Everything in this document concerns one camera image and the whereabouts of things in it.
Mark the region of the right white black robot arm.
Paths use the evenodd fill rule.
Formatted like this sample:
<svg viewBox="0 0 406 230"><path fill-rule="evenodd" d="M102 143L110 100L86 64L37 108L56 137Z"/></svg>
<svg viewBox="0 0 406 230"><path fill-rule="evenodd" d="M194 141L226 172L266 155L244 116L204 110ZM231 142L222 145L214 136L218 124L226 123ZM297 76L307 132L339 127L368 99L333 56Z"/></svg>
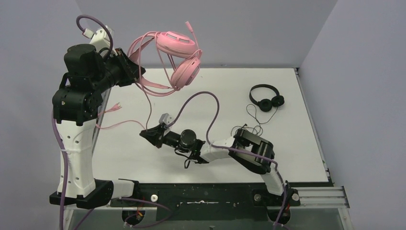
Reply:
<svg viewBox="0 0 406 230"><path fill-rule="evenodd" d="M288 199L286 185L274 159L273 144L242 128L233 136L214 142L198 139L191 129L175 133L164 124L142 130L139 135L156 148L164 145L172 147L176 155L185 157L185 168L191 162L208 164L231 158L261 176L273 203L280 205Z"/></svg>

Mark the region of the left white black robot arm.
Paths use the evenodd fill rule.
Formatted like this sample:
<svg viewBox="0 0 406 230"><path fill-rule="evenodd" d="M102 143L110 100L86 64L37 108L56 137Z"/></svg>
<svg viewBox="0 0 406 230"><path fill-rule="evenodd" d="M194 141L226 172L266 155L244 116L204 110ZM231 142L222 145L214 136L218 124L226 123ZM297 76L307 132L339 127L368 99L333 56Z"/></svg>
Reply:
<svg viewBox="0 0 406 230"><path fill-rule="evenodd" d="M91 44L68 48L64 55L67 72L52 98L53 130L61 149L61 175L53 205L76 205L93 209L123 197L137 204L142 197L138 182L126 179L101 180L93 176L94 131L103 94L114 86L135 83L145 68L131 61L122 49L102 57Z"/></svg>

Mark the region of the pink over-ear headphones with cable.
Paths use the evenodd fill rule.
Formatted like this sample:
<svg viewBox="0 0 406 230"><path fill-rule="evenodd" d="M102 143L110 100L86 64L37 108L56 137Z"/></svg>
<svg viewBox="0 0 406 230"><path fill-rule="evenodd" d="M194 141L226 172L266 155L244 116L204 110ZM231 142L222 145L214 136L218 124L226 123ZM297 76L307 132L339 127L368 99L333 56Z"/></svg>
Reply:
<svg viewBox="0 0 406 230"><path fill-rule="evenodd" d="M169 96L192 83L199 73L203 51L200 49L190 22L186 21L185 24L193 38L175 31L149 31L134 40L127 51L130 60L140 65L143 49L151 42L154 42L159 60L169 82L169 86L166 86L151 82L141 74L138 75L139 79L136 80L135 85L142 90L149 103L149 114L145 124L143 125L136 120L125 120L105 127L96 124L96 128L111 129L127 122L135 122L142 128L146 128L152 115L150 96Z"/></svg>

